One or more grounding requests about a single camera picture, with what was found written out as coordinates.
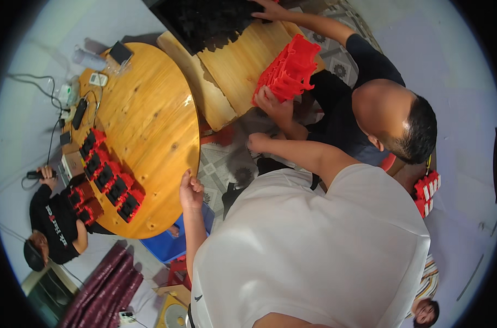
person in striped shirt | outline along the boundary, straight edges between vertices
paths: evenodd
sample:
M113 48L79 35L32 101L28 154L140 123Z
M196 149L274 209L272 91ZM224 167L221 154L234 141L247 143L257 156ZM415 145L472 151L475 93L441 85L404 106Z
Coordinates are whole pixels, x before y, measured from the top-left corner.
M438 268L434 262L433 255L427 255L425 269L423 270L418 293L413 305L405 318L414 316L414 328L428 328L436 323L440 314L438 302L433 297L438 289Z

black t-shirt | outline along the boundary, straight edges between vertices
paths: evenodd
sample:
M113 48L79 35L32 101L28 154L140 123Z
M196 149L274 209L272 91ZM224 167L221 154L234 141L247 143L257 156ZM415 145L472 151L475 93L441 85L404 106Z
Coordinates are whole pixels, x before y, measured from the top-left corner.
M378 166L389 151L380 152L357 126L352 111L352 91L366 82L387 79L405 86L402 76L389 59L374 49L360 35L347 39L347 51L357 64L359 73L353 89L327 70L311 76L315 87L310 92L325 115L316 124L308 125L307 140L331 144L358 161Z
M77 217L64 193L50 198L52 190L42 185L30 202L32 230L42 232L48 240L49 257L63 264L79 256L72 242L78 238Z

maroon curtain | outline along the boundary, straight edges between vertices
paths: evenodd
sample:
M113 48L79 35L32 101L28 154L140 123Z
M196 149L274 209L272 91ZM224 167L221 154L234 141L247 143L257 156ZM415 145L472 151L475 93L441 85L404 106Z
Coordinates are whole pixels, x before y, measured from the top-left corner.
M143 280L134 259L114 245L76 295L57 328L115 328Z

hair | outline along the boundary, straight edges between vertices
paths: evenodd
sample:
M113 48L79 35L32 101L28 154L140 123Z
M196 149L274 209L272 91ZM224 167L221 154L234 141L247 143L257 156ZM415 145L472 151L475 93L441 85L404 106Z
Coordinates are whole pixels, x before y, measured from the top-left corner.
M422 96L416 95L407 123L409 128L403 137L387 139L388 149L407 164L423 163L436 147L438 128L433 108Z
M417 323L416 317L415 317L414 318L414 328L429 328L430 326L435 324L436 321L438 320L438 317L440 315L440 307L438 305L438 302L430 301L429 305L432 306L434 309L434 319L431 322L427 322L427 323Z
M31 240L27 239L25 241L23 252L28 266L33 271L39 272L45 267L45 261L43 260L41 252L36 248Z

hand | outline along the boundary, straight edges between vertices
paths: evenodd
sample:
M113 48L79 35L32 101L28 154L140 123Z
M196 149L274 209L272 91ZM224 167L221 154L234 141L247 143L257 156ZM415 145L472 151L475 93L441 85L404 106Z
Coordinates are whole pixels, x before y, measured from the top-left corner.
M49 166L38 167L36 169L36 172L41 172L41 174L43 175L43 179L39 179L39 182L42 185L48 185L50 187L50 190L54 190L55 186L57 185L57 176L55 178L52 177L52 168Z
M203 206L203 191L205 187L195 176L190 176L190 168L185 171L179 187L179 201L183 210L199 209Z
M264 13L252 13L252 17L275 20L275 21L288 21L291 11L286 10L272 0L249 0L259 3L265 8Z
M271 137L265 133L252 133L248 136L247 147L255 153L266 153L269 140L271 140Z
M292 122L292 115L294 114L294 102L292 100L285 100L279 103L276 96L272 93L268 86L262 86L258 94L254 96L254 100L268 117L274 121L280 128Z

